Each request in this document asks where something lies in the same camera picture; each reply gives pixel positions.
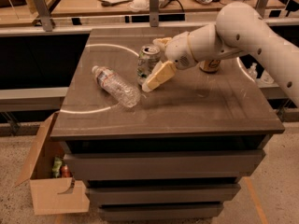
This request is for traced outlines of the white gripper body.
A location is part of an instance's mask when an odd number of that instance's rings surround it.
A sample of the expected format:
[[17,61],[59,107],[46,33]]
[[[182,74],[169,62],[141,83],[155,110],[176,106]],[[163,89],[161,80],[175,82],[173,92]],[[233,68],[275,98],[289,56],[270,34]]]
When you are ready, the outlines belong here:
[[164,55],[173,62],[178,70],[185,70],[196,66],[188,44],[188,32],[172,37],[166,44]]

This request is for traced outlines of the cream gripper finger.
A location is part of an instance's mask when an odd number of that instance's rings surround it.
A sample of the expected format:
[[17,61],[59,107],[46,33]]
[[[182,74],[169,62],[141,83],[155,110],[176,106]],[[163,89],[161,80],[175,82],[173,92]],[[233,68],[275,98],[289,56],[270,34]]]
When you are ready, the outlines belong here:
[[160,51],[165,51],[167,44],[172,40],[171,37],[155,38],[152,43],[157,46]]
[[142,90],[151,92],[172,78],[177,71],[176,65],[170,61],[158,62],[153,68],[151,74],[142,84]]

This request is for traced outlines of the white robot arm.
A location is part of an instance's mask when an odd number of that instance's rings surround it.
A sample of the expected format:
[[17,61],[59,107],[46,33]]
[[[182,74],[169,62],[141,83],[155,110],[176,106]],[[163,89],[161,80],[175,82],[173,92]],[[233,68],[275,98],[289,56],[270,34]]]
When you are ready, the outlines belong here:
[[157,63],[142,84],[150,92],[175,75],[207,60],[252,56],[299,105],[299,48],[271,30],[251,6],[234,2],[221,9],[216,22],[172,38],[159,39],[165,63]]

